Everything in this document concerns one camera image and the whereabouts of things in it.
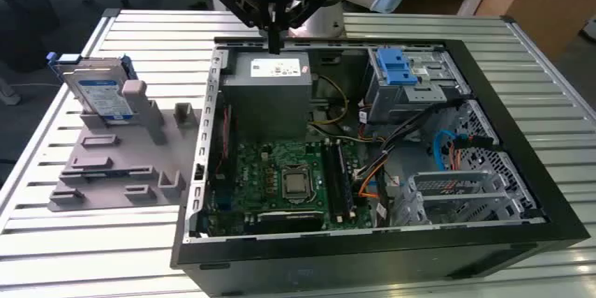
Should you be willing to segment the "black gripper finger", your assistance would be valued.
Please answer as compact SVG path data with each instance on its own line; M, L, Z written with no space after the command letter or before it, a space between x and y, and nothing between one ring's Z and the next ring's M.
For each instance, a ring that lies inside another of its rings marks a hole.
M269 3L253 0L219 0L248 28L257 27L267 38L267 50L276 54L276 31L271 20Z
M288 7L289 2L279 2L273 5L273 53L279 54L284 46L281 34L289 28L299 28L307 19L315 14L327 0L304 0Z

